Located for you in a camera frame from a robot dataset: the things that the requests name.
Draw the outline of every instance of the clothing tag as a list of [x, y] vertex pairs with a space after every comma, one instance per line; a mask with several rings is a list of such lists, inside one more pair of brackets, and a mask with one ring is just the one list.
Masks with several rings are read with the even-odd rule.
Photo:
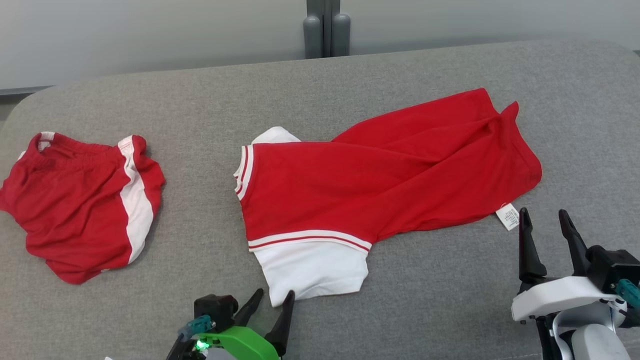
[[520, 215], [518, 214], [518, 210], [516, 210], [516, 208], [511, 204], [506, 204], [501, 207], [495, 212], [495, 214], [498, 215], [502, 225], [504, 225], [508, 231], [520, 225]]

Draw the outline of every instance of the gray fabric surface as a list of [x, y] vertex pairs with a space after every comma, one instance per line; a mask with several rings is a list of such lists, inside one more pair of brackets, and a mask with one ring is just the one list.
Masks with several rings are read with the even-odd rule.
[[[527, 206], [550, 275], [572, 272], [557, 211], [588, 245], [640, 256], [640, 59], [615, 44], [546, 40], [99, 78], [39, 92], [0, 133], [0, 177], [39, 131], [85, 142], [147, 139], [167, 179], [131, 266], [81, 286], [24, 250], [0, 214], [0, 348], [7, 359], [164, 359], [192, 303], [245, 301], [266, 287], [247, 251], [232, 173], [239, 146], [271, 126], [329, 140], [361, 120], [485, 87], [543, 165]], [[360, 293], [296, 303], [287, 359], [540, 358], [532, 324], [510, 316], [518, 235], [495, 217], [396, 236], [371, 251]], [[277, 317], [263, 301], [250, 326]], [[634, 359], [640, 332], [622, 330]]]

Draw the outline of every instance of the robotic arm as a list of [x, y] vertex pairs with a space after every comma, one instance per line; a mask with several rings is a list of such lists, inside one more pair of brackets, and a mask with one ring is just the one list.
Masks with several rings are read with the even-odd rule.
[[522, 284], [511, 306], [513, 319], [535, 320], [543, 360], [630, 360], [616, 328], [640, 325], [640, 261], [626, 250], [587, 249], [565, 210], [559, 219], [573, 274], [558, 279], [547, 277], [529, 212], [520, 210]]

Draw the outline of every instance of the floor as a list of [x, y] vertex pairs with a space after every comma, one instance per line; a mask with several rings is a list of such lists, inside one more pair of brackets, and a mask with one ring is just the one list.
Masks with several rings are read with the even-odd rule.
[[13, 108], [29, 94], [4, 95], [0, 97], [0, 130]]

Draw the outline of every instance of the black cable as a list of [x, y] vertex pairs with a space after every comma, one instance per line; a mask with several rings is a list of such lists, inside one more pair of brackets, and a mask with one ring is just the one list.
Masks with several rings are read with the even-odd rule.
[[182, 344], [183, 336], [184, 334], [178, 335], [178, 338], [175, 340], [175, 343], [173, 343], [173, 346], [171, 347], [171, 351], [169, 351], [169, 355], [166, 356], [166, 360], [178, 360], [180, 358], [180, 352], [183, 351], [183, 346], [180, 346], [180, 344]]

